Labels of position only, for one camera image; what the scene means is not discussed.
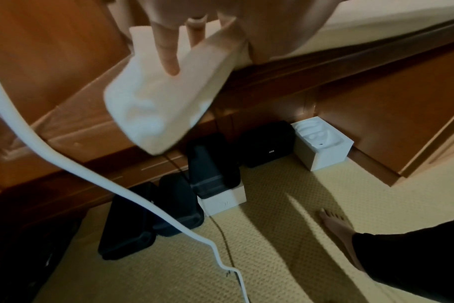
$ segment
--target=bare foot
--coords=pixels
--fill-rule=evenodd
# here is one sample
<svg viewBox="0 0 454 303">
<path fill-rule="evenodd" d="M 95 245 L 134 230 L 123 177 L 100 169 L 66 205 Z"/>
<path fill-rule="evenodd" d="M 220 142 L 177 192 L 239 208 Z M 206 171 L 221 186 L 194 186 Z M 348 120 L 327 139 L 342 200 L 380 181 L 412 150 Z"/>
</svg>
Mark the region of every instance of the bare foot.
<svg viewBox="0 0 454 303">
<path fill-rule="evenodd" d="M 343 245 L 347 249 L 349 255 L 349 261 L 355 266 L 357 269 L 361 271 L 365 271 L 360 264 L 360 261 L 357 259 L 357 255 L 355 254 L 355 249 L 353 248 L 352 237 L 356 234 L 345 219 L 342 216 L 334 214 L 332 212 L 326 211 L 322 208 L 320 211 L 320 218 L 322 218 L 323 223 L 325 226 L 340 240 L 342 241 Z"/>
</svg>

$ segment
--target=black storage case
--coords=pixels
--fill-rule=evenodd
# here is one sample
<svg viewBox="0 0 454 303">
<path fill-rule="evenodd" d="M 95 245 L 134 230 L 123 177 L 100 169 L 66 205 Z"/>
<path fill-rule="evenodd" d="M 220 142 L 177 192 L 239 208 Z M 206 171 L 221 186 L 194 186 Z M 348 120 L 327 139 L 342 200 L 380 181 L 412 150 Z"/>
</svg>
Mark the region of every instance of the black storage case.
<svg viewBox="0 0 454 303">
<path fill-rule="evenodd" d="M 129 190 L 155 203 L 157 186 L 151 182 Z M 156 233 L 154 215 L 138 204 L 115 195 L 107 216 L 98 252 L 105 260 L 117 260 L 151 246 Z"/>
<path fill-rule="evenodd" d="M 187 144 L 192 190 L 207 199 L 240 184 L 237 160 L 224 135 L 216 133 Z"/>
<path fill-rule="evenodd" d="M 238 145 L 245 165 L 255 167 L 291 154 L 294 142 L 295 130 L 280 121 L 245 132 Z"/>
<path fill-rule="evenodd" d="M 176 173 L 163 176 L 159 181 L 159 197 L 155 204 L 174 219 L 189 229 L 196 228 L 204 222 L 204 211 L 197 202 L 192 191 L 187 173 Z M 154 215 L 154 230 L 158 235 L 171 237 L 179 234 L 179 230 Z"/>
</svg>

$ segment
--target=white packaging insert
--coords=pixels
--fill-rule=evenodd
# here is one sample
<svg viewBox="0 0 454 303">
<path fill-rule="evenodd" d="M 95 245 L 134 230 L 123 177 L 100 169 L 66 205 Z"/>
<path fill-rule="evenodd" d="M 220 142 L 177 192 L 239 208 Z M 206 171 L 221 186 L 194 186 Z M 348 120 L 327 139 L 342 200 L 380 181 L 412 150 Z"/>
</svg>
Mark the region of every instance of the white packaging insert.
<svg viewBox="0 0 454 303">
<path fill-rule="evenodd" d="M 324 168 L 347 158 L 353 141 L 320 117 L 292 124 L 297 137 L 294 153 L 310 170 Z"/>
<path fill-rule="evenodd" d="M 197 201 L 204 210 L 205 215 L 210 217 L 246 202 L 247 197 L 245 196 L 245 189 L 241 181 L 235 188 L 224 191 L 207 199 L 197 197 Z"/>
</svg>

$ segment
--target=floor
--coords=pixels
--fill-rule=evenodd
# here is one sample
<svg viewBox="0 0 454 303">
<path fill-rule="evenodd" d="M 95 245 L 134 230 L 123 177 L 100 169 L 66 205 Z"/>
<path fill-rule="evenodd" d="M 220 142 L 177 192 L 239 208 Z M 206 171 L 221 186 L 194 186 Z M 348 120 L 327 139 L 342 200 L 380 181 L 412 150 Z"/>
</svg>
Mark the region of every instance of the floor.
<svg viewBox="0 0 454 303">
<path fill-rule="evenodd" d="M 354 162 L 311 173 L 292 155 L 242 168 L 247 202 L 195 229 L 242 271 L 252 303 L 428 302 L 377 284 L 351 266 L 319 224 L 324 207 L 359 232 L 403 233 L 454 219 L 454 159 L 389 188 Z M 89 211 L 36 303 L 243 302 L 234 275 L 184 235 L 119 261 L 97 246 L 109 205 Z"/>
</svg>

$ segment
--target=white cord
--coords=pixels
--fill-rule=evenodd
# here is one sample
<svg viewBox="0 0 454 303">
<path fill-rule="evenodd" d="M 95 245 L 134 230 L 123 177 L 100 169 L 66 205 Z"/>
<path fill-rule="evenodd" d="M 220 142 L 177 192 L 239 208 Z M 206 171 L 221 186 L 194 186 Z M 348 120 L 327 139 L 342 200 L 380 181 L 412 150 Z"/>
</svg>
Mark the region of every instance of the white cord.
<svg viewBox="0 0 454 303">
<path fill-rule="evenodd" d="M 101 175 L 96 174 L 95 172 L 85 168 L 84 166 L 68 159 L 67 157 L 64 157 L 63 155 L 53 150 L 31 129 L 31 127 L 26 123 L 21 114 L 19 114 L 16 107 L 11 102 L 11 99 L 6 94 L 6 91 L 4 90 L 1 83 L 0 83 L 0 115 L 4 119 L 6 124 L 11 128 L 11 130 L 18 136 L 18 138 L 21 139 L 30 149 L 32 149 L 36 154 L 44 158 L 46 161 L 56 166 L 59 166 L 60 168 L 76 176 L 79 176 L 89 182 L 92 182 L 102 188 L 105 188 L 113 192 L 114 194 L 117 194 L 121 197 L 124 197 L 130 201 L 139 204 L 140 206 L 148 209 L 157 216 L 161 217 L 170 225 L 174 226 L 179 231 L 191 237 L 192 239 L 195 239 L 199 242 L 209 245 L 214 251 L 214 255 L 216 257 L 218 265 L 226 271 L 233 271 L 237 274 L 245 302 L 249 303 L 247 297 L 247 290 L 245 289 L 242 274 L 238 269 L 226 266 L 222 263 L 217 246 L 213 241 L 206 239 L 194 233 L 190 229 L 186 228 L 176 219 L 169 216 L 169 214 L 164 212 L 162 209 L 150 203 L 150 201 L 110 181 L 109 179 L 106 179 Z"/>
</svg>

